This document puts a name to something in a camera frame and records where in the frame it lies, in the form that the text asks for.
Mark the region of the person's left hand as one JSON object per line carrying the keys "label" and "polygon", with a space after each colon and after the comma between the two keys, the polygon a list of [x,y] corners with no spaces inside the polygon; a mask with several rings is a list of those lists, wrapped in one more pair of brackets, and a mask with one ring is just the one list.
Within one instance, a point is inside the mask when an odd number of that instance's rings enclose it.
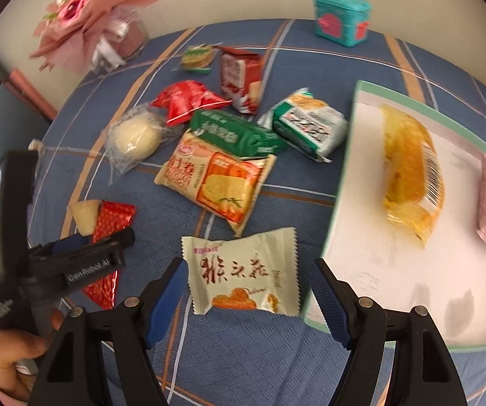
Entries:
{"label": "person's left hand", "polygon": [[51,341],[20,330],[0,330],[0,401],[4,405],[26,405],[35,376],[21,374],[15,364],[42,357]]}

